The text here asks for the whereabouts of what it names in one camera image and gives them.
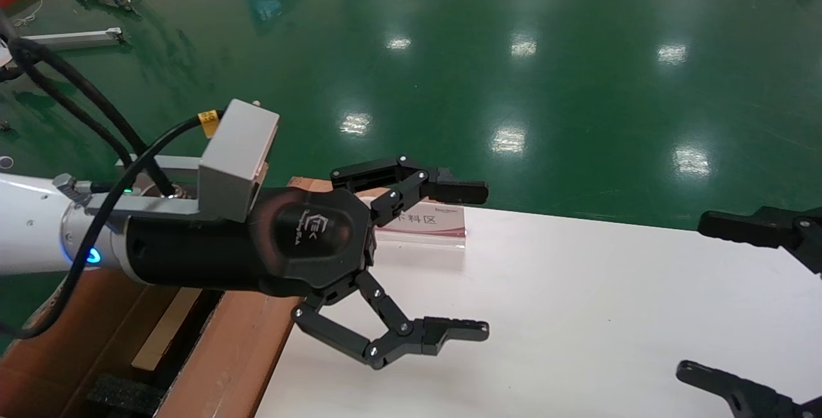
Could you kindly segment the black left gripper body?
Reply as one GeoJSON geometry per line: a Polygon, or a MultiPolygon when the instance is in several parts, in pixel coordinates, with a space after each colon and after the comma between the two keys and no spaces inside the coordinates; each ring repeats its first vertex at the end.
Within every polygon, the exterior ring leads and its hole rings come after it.
{"type": "Polygon", "coordinates": [[[372,214],[345,189],[264,189],[243,222],[132,217],[127,262],[144,283],[277,297],[335,294],[372,263],[372,214]]]}

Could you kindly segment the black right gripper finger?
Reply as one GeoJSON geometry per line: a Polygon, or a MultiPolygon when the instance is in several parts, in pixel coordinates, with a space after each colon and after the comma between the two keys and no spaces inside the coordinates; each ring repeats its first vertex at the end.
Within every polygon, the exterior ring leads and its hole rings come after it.
{"type": "Polygon", "coordinates": [[[734,417],[820,417],[821,397],[795,401],[764,384],[694,361],[681,361],[676,377],[682,383],[721,397],[734,417]]]}
{"type": "Polygon", "coordinates": [[[749,216],[705,211],[702,236],[762,248],[784,248],[814,275],[821,274],[821,208],[792,211],[761,207],[749,216]]]}

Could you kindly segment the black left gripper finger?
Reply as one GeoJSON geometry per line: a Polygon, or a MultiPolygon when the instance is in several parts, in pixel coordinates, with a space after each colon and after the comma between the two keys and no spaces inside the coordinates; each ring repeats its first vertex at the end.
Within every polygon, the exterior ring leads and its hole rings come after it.
{"type": "Polygon", "coordinates": [[[440,204],[482,205],[489,197],[488,184],[463,181],[447,168],[423,166],[407,157],[379,159],[331,170],[334,189],[359,193],[384,187],[369,208],[373,226],[386,226],[425,198],[440,204]]]}
{"type": "Polygon", "coordinates": [[[440,317],[409,319],[368,271],[343,281],[337,290],[308,296],[293,310],[292,319],[308,336],[372,369],[382,369],[403,356],[437,356],[448,341],[484,342],[487,322],[440,317]],[[387,328],[371,341],[356,331],[321,315],[321,309],[357,290],[387,328]]]}

